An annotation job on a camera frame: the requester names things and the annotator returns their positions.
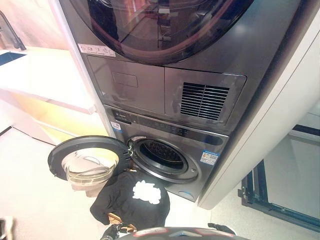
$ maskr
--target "glass panel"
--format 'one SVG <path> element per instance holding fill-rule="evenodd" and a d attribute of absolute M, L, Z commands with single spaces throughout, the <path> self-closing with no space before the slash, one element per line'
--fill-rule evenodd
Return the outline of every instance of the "glass panel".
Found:
<path fill-rule="evenodd" d="M 111 49 L 136 62 L 164 65 L 207 48 L 253 0 L 71 0 Z"/>
<path fill-rule="evenodd" d="M 106 182 L 118 162 L 119 157 L 113 151 L 85 148 L 68 154 L 61 164 L 71 184 L 92 186 Z"/>
<path fill-rule="evenodd" d="M 268 201 L 320 219 L 320 142 L 302 134 L 288 134 L 264 158 Z"/>

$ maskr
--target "vent slats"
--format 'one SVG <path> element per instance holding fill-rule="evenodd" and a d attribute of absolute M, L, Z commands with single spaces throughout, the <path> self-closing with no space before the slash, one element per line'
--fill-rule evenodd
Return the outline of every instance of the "vent slats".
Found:
<path fill-rule="evenodd" d="M 228 93 L 227 87 L 184 82 L 180 113 L 217 121 Z"/>

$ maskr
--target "blue sticker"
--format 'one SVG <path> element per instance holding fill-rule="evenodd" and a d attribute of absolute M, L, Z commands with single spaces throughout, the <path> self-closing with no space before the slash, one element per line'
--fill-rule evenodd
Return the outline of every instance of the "blue sticker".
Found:
<path fill-rule="evenodd" d="M 123 133 L 122 130 L 116 129 L 116 128 L 114 128 L 114 127 L 113 127 L 113 130 L 116 131 L 116 132 L 118 132 L 118 133 Z"/>
<path fill-rule="evenodd" d="M 206 164 L 210 164 L 210 165 L 215 165 L 218 157 L 220 156 L 219 153 L 216 152 L 212 152 L 212 151 L 208 151 L 208 150 L 204 150 L 200 159 L 200 162 L 206 163 Z"/>

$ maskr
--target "label sticker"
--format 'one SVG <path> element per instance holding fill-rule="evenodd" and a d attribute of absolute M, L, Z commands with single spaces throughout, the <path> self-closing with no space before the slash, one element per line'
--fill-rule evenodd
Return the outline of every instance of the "label sticker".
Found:
<path fill-rule="evenodd" d="M 213 165 L 215 165 L 219 156 L 220 156 L 219 153 L 204 150 L 202 153 L 200 162 L 210 164 L 213 166 Z"/>
<path fill-rule="evenodd" d="M 99 45 L 89 45 L 89 44 L 80 44 L 78 43 L 80 51 L 84 54 L 96 54 L 108 57 L 115 57 L 116 52 L 110 49 L 107 46 L 99 46 Z"/>
<path fill-rule="evenodd" d="M 116 123 L 116 122 L 113 122 L 113 121 L 111 121 L 110 123 L 111 123 L 111 126 L 113 127 L 114 130 L 116 130 L 118 132 L 121 131 L 121 126 L 120 126 L 119 123 Z"/>

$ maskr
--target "kitchen counter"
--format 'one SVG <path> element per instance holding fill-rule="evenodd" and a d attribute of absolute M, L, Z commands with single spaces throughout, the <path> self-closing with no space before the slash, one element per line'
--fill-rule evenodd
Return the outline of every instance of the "kitchen counter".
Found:
<path fill-rule="evenodd" d="M 0 50 L 26 54 L 0 66 L 0 89 L 44 102 L 92 114 L 94 102 L 87 93 L 78 69 L 67 50 L 26 47 Z"/>

